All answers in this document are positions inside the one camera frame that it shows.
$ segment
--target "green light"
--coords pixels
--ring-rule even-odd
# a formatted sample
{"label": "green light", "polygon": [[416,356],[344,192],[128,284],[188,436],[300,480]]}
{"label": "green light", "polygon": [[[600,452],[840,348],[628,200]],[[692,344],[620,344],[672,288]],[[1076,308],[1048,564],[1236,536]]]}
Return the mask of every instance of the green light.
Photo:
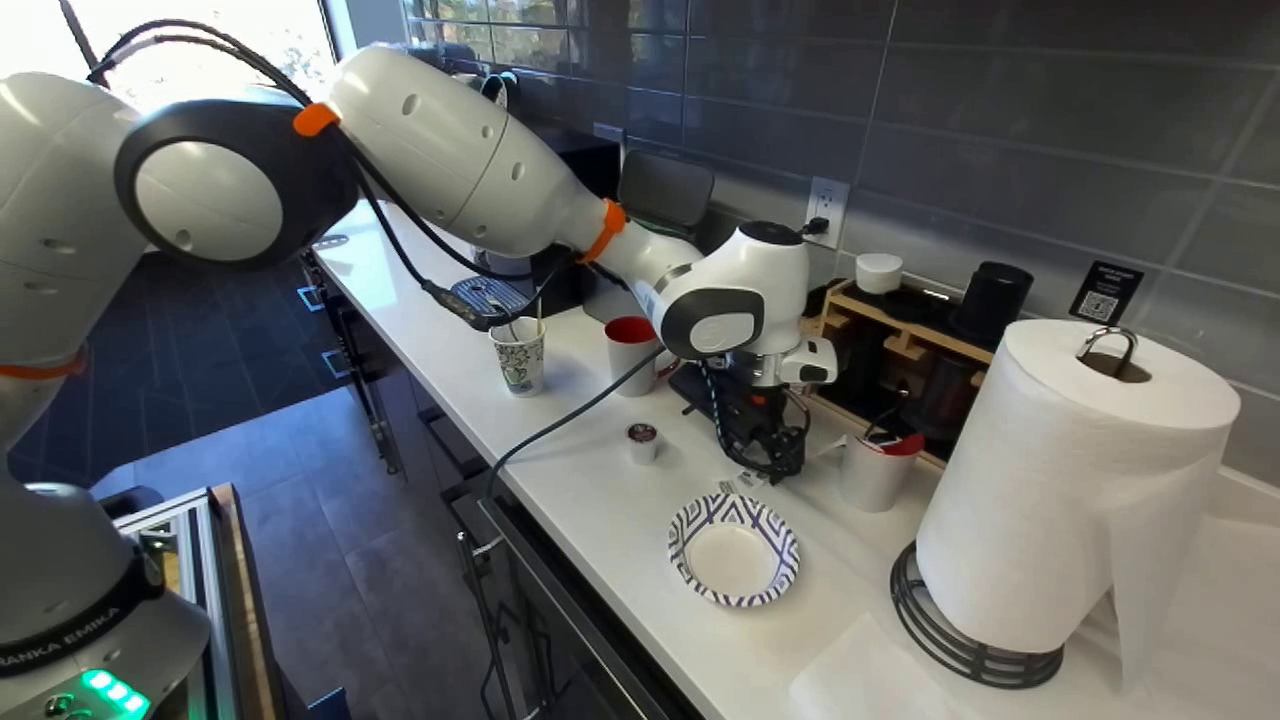
{"label": "green light", "polygon": [[88,688],[84,700],[96,704],[104,720],[144,720],[152,712],[144,692],[104,668],[80,672],[80,684]]}
{"label": "green light", "polygon": [[84,684],[88,684],[88,688],[108,688],[108,684],[112,684],[112,672],[84,672]]}

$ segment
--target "wall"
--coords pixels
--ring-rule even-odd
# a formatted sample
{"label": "wall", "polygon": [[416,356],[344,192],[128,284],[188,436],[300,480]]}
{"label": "wall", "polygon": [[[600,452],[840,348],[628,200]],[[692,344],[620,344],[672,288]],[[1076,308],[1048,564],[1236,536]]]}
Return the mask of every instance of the wall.
{"label": "wall", "polygon": [[1060,316],[1092,260],[1148,272],[1140,332],[1244,396],[1228,464],[1280,484],[1280,4],[1272,0],[440,0],[428,36],[524,68],[524,112],[620,124],[796,224],[852,184],[840,252],[964,288],[1036,272]]}

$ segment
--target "small cup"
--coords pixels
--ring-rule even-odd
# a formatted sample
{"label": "small cup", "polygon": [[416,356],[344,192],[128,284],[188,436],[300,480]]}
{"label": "small cup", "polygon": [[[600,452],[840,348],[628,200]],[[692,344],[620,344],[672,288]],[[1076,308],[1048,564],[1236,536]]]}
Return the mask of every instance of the small cup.
{"label": "small cup", "polygon": [[544,384],[544,332],[536,320],[520,316],[488,332],[496,348],[496,368],[512,392],[536,392]]}
{"label": "small cup", "polygon": [[636,464],[652,464],[664,448],[664,436],[652,424],[628,424],[628,452]]}
{"label": "small cup", "polygon": [[868,296],[888,296],[904,284],[904,260],[888,252],[860,252],[852,260],[852,284]]}
{"label": "small cup", "polygon": [[900,440],[900,444],[872,444],[872,440],[848,440],[844,448],[844,472],[848,472],[848,500],[864,512],[888,512],[908,484],[908,472],[916,464],[924,444]]}
{"label": "small cup", "polygon": [[[644,356],[660,348],[652,324],[644,316],[616,316],[604,324],[608,336],[608,372],[620,380],[628,368],[636,368]],[[636,376],[628,376],[616,392],[620,396],[644,396],[656,388],[656,364],[648,360]]]}

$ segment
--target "white cup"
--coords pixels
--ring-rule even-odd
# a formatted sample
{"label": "white cup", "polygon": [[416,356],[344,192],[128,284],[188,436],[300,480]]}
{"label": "white cup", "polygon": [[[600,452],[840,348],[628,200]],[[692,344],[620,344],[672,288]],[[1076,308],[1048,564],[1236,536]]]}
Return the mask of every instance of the white cup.
{"label": "white cup", "polygon": [[852,260],[852,284],[868,296],[888,296],[904,284],[904,260],[888,252],[860,252]]}
{"label": "white cup", "polygon": [[512,392],[536,392],[544,384],[544,332],[536,320],[516,316],[488,332],[496,348],[496,368]]}
{"label": "white cup", "polygon": [[[608,336],[608,372],[620,380],[632,372],[644,356],[660,348],[652,324],[644,316],[616,316],[604,324]],[[636,376],[628,376],[616,392],[620,396],[644,396],[656,388],[656,360],[648,360]]]}
{"label": "white cup", "polygon": [[872,440],[848,440],[844,444],[848,500],[864,512],[888,512],[900,488],[908,484],[916,456],[920,452],[896,456]]}

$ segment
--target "black and white striped bowl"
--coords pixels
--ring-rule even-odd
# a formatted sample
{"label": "black and white striped bowl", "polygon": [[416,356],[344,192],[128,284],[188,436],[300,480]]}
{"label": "black and white striped bowl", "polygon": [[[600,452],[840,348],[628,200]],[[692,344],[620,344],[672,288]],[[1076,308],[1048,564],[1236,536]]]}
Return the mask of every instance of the black and white striped bowl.
{"label": "black and white striped bowl", "polygon": [[668,560],[692,592],[724,608],[780,600],[800,576],[800,540],[784,516],[756,496],[720,488],[676,512]]}

